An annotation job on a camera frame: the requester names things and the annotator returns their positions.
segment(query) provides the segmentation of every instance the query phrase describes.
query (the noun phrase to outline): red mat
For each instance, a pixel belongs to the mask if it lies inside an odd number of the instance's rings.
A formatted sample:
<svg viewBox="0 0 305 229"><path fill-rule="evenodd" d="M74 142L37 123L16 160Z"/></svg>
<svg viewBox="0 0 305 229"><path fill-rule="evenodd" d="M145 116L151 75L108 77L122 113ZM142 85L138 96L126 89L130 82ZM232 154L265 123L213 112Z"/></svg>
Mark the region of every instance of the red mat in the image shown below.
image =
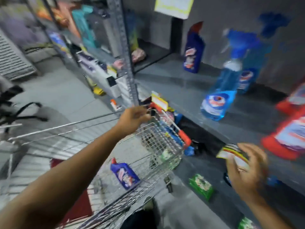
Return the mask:
<svg viewBox="0 0 305 229"><path fill-rule="evenodd" d="M50 162L51 168L57 166L60 162L63 162L63 160L53 158ZM65 225L67 221L70 222L78 218L83 218L85 216L89 217L92 215L93 212L91 209L88 192L85 190L79 199L75 202L71 210L67 212L60 224Z"/></svg>

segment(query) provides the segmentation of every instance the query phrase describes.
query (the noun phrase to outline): metal wire basket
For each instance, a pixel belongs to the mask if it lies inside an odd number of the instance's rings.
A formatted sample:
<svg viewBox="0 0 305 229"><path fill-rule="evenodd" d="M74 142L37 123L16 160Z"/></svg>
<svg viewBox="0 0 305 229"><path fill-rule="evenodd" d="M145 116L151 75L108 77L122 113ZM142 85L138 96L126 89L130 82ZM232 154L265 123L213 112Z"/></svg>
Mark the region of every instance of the metal wire basket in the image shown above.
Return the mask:
<svg viewBox="0 0 305 229"><path fill-rule="evenodd" d="M154 189L158 181L179 164L184 148L190 144L189 138L163 110L149 108L148 111L153 116L151 121L134 134L122 139L109 156L109 158L115 157L118 162L128 163L140 178L140 182L126 191L112 174L109 168L110 162L105 162L88 187L94 215L90 218L68 221L62 225L62 228L120 226L124 218L133 212L130 210L131 207ZM29 151L9 176L7 194L18 194L39 176L35 176L36 173L33 172L24 174L22 167L32 164L35 168L38 164L47 164L50 158L67 159L108 131L117 120L116 114L107 114L10 138L10 141L17 140L22 145L28 145ZM17 178L25 178L26 181L18 184Z"/></svg>

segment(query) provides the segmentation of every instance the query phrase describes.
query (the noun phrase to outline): green package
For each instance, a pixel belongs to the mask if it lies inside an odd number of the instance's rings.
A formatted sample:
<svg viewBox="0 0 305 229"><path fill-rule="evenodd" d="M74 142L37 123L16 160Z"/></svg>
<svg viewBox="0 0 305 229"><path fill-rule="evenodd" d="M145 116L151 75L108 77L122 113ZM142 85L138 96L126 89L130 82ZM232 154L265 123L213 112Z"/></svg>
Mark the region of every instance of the green package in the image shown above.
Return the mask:
<svg viewBox="0 0 305 229"><path fill-rule="evenodd" d="M211 198L214 192L212 185L204 179L200 174L196 174L194 177L190 178L190 186L193 187L198 193L202 194L206 200Z"/></svg>
<svg viewBox="0 0 305 229"><path fill-rule="evenodd" d="M250 219L244 217L238 224L238 229L260 229Z"/></svg>

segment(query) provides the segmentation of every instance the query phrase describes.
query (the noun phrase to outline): teal object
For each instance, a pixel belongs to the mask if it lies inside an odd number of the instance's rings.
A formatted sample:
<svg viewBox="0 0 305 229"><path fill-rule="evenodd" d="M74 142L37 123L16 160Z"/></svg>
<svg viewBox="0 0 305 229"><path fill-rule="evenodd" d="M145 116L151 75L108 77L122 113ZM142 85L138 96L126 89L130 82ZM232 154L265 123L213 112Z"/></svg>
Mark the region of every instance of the teal object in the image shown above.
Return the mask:
<svg viewBox="0 0 305 229"><path fill-rule="evenodd" d="M79 30L84 45L87 47L98 48L100 47L100 45L95 38L94 32L91 29L90 24L88 24L86 20L86 15L92 13L92 11L93 7L88 5L82 5L82 9L72 11L72 16Z"/></svg>
<svg viewBox="0 0 305 229"><path fill-rule="evenodd" d="M259 20L264 24L261 36L261 42L258 46L252 48L243 60L243 70L239 80L238 93L245 93L250 85L254 83L266 65L266 54L272 50L272 37L275 35L277 28L288 26L290 20L282 14L273 12L261 14Z"/></svg>
<svg viewBox="0 0 305 229"><path fill-rule="evenodd" d="M230 41L231 59L224 63L215 85L201 104L201 113L214 121L222 119L235 99L242 72L242 59L249 48L260 43L254 33L230 30L227 38Z"/></svg>

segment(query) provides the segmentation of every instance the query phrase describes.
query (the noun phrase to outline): bottle label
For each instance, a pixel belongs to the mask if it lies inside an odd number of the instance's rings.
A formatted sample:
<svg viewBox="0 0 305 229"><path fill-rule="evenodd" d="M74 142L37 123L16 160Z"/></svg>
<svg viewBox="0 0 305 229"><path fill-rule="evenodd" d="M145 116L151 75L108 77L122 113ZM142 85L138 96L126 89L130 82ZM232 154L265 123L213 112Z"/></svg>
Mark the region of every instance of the bottle label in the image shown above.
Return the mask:
<svg viewBox="0 0 305 229"><path fill-rule="evenodd" d="M195 61L195 57L196 57L195 54L196 54L195 48L190 48L185 51L186 58L185 58L185 62L183 63L183 65L186 68L194 69L194 61Z"/></svg>
<svg viewBox="0 0 305 229"><path fill-rule="evenodd" d="M305 150L305 116L293 120L289 125L282 129L275 139L284 147L304 152Z"/></svg>
<svg viewBox="0 0 305 229"><path fill-rule="evenodd" d="M239 87L238 89L247 89L251 84L252 80L254 79L257 73L257 69L250 68L242 71L242 74L239 78Z"/></svg>
<svg viewBox="0 0 305 229"><path fill-rule="evenodd" d="M305 83L301 84L289 97L288 101L294 105L305 104Z"/></svg>
<svg viewBox="0 0 305 229"><path fill-rule="evenodd" d="M234 91L227 91L207 95L202 102L201 109L212 115L220 116L227 109L229 100L234 99L235 93Z"/></svg>
<svg viewBox="0 0 305 229"><path fill-rule="evenodd" d="M129 188L132 186L133 178L128 175L127 171L124 168L121 168L117 172L117 177L120 180L120 182L122 183L122 185L124 185L126 188Z"/></svg>

